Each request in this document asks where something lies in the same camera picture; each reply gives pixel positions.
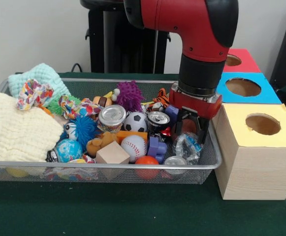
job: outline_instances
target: green fuzzy toy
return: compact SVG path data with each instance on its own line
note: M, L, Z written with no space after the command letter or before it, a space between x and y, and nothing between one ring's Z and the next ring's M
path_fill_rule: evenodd
M50 112L52 112L53 114L57 114L57 115L62 115L63 114L63 110L62 107L59 105L59 99L61 96L57 96L55 99L53 99L48 106L48 109ZM77 97L74 97L72 95L69 95L68 98L70 99L70 101L74 101L76 105L80 104L80 99Z

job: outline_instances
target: blue spiky ball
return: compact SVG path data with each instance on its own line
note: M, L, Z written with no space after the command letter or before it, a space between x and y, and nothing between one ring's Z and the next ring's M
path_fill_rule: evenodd
M90 117L78 116L76 119L71 119L64 126L64 129L67 133L67 138L77 140L81 144L83 151L86 151L88 141L99 134L96 122Z

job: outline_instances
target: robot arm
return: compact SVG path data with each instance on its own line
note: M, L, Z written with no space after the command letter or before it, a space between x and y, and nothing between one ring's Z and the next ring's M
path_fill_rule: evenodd
M235 36L238 0L125 0L124 4L134 26L181 36L179 88L193 96L214 95Z

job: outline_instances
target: white wall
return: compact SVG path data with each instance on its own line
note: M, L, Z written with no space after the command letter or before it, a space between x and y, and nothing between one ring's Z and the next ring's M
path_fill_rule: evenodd
M286 30L286 0L239 0L234 47L248 48L269 78ZM0 0L0 83L45 62L66 72L90 70L88 10L79 0ZM165 72L179 71L181 39L172 35Z
M79 0L0 0L0 83L44 62L90 70L88 10Z
M234 48L247 48L261 71L270 79L286 30L286 0L239 0L239 21ZM177 73L182 42L171 34L166 54L166 73Z

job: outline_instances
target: baseball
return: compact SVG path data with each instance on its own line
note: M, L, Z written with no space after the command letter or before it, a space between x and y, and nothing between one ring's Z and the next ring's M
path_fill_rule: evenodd
M135 162L139 157L145 156L147 152L144 139L138 135L130 135L123 139L121 147L129 154L130 162Z

